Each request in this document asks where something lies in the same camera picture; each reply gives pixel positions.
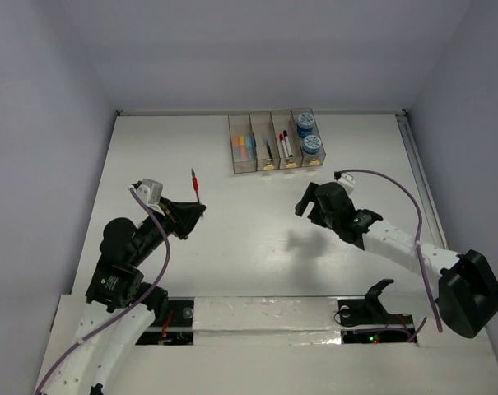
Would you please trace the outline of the red gel pen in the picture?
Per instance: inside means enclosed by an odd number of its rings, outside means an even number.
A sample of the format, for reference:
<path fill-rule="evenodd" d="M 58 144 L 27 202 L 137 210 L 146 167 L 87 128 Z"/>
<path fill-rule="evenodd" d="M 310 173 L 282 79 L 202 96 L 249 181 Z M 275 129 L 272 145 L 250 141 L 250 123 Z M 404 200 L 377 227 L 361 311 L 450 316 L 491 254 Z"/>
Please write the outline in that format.
<path fill-rule="evenodd" d="M 193 191 L 196 196 L 196 201 L 197 203 L 201 204 L 201 198 L 200 198 L 200 192 L 199 192 L 199 184 L 198 184 L 198 178 L 195 173 L 194 168 L 191 168 L 191 177 L 192 177 L 192 183 L 193 183 Z"/>

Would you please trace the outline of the blue tape roll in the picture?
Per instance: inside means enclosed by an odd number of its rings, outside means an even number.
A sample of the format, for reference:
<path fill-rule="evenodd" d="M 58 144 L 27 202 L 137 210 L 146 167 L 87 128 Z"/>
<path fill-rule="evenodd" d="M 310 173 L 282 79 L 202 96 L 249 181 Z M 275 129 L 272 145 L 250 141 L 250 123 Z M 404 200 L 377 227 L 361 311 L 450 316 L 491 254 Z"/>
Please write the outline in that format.
<path fill-rule="evenodd" d="M 298 115 L 296 119 L 296 131 L 299 138 L 309 136 L 314 129 L 315 118 L 312 113 L 304 112 Z"/>
<path fill-rule="evenodd" d="M 314 134 L 307 135 L 302 140 L 302 150 L 307 155 L 318 155 L 322 149 L 322 141 Z"/>

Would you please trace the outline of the red capped white marker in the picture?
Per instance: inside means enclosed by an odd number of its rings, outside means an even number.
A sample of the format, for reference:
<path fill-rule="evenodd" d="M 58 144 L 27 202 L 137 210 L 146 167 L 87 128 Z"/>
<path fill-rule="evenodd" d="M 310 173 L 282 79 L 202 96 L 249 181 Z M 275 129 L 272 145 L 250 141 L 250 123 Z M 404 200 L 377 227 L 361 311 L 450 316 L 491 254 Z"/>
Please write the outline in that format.
<path fill-rule="evenodd" d="M 283 157 L 288 158 L 289 154 L 288 154 L 288 150 L 286 148 L 285 138 L 284 138 L 284 136 L 281 133 L 279 134 L 279 142 L 281 144 L 281 148 L 282 148 L 282 152 L 283 152 Z"/>

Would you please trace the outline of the black capped white marker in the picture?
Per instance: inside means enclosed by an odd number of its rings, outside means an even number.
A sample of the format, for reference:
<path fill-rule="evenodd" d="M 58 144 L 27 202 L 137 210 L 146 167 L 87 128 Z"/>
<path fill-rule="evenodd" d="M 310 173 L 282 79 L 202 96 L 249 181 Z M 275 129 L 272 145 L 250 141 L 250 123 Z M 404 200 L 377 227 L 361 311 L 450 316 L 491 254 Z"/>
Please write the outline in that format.
<path fill-rule="evenodd" d="M 292 157 L 293 156 L 293 152 L 292 152 L 292 149 L 291 149 L 291 144 L 290 144 L 290 140 L 289 140 L 289 137 L 288 137 L 287 130 L 283 130 L 282 135 L 285 138 L 286 148 L 288 150 L 289 157 Z"/>

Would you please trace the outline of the blue gel pen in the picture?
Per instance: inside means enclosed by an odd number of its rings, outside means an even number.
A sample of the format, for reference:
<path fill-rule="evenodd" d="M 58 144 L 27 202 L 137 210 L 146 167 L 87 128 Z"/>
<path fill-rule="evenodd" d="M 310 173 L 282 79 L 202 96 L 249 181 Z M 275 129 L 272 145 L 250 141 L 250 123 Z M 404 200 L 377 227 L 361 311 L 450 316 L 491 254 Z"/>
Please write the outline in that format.
<path fill-rule="evenodd" d="M 268 153 L 268 158 L 269 158 L 269 160 L 273 160 L 273 153 L 272 153 L 272 148 L 270 146 L 269 140 L 265 139 L 264 142 L 265 142 L 265 147 L 266 147 L 266 150 Z"/>

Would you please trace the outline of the blue highlighter pen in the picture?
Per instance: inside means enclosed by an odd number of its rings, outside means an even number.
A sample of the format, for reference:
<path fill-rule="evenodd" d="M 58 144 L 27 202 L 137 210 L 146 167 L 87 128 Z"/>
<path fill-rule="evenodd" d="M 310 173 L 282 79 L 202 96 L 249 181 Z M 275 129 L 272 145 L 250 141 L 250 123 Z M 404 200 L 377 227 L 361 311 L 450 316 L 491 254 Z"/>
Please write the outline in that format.
<path fill-rule="evenodd" d="M 254 161 L 255 160 L 254 137 L 253 136 L 245 136 L 244 141 L 245 141 L 245 150 L 247 153 L 248 160 Z"/>

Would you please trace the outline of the orange highlighter pen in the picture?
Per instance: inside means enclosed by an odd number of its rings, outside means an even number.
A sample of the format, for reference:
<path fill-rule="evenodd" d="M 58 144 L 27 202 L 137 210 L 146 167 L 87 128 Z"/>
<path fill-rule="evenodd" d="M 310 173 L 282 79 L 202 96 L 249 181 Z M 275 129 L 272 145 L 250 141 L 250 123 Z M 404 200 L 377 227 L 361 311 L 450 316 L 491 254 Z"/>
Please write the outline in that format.
<path fill-rule="evenodd" d="M 232 145 L 233 161 L 240 162 L 241 161 L 240 140 L 238 136 L 231 137 L 231 145 Z"/>

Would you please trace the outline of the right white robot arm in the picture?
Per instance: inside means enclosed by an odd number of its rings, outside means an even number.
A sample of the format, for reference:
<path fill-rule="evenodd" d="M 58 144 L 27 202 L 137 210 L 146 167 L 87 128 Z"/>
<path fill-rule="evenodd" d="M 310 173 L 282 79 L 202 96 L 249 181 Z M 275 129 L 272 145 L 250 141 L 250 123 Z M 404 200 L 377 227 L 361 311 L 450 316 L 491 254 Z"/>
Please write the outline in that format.
<path fill-rule="evenodd" d="M 498 313 L 498 281 L 486 257 L 423 243 L 380 214 L 355 208 L 339 182 L 311 183 L 295 206 L 297 216 L 333 231 L 341 241 L 420 275 L 438 326 L 474 338 Z"/>

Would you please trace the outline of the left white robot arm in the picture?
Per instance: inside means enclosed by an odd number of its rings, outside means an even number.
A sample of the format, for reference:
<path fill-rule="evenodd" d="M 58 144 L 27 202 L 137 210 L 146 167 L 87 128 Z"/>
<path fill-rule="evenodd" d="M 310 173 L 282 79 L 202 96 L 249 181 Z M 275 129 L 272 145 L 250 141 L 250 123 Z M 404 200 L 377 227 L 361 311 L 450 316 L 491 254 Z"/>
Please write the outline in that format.
<path fill-rule="evenodd" d="M 147 218 L 115 218 L 103 230 L 100 258 L 70 347 L 36 387 L 38 394 L 108 394 L 139 337 L 170 317 L 159 280 L 145 282 L 139 266 L 169 236 L 187 239 L 206 208 L 164 197 L 139 199 Z"/>

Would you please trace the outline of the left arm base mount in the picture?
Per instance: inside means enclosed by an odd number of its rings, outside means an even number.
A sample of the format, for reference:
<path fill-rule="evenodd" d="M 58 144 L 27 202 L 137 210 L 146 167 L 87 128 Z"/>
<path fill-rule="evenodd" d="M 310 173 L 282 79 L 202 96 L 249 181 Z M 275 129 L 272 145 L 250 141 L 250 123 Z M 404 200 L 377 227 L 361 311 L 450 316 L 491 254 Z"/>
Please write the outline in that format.
<path fill-rule="evenodd" d="M 138 338 L 137 346 L 191 346 L 193 344 L 194 298 L 173 298 L 165 315 Z"/>

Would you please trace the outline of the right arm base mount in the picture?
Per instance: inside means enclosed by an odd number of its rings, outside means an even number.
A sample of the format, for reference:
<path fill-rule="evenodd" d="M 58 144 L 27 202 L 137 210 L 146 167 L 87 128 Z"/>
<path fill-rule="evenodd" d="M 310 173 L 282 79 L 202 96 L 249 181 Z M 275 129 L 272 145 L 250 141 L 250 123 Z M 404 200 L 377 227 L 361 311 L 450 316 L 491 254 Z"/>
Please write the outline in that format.
<path fill-rule="evenodd" d="M 333 321 L 342 328 L 344 344 L 417 342 L 412 316 L 391 314 L 379 300 L 383 290 L 393 283 L 393 279 L 383 279 L 361 297 L 338 300 Z"/>

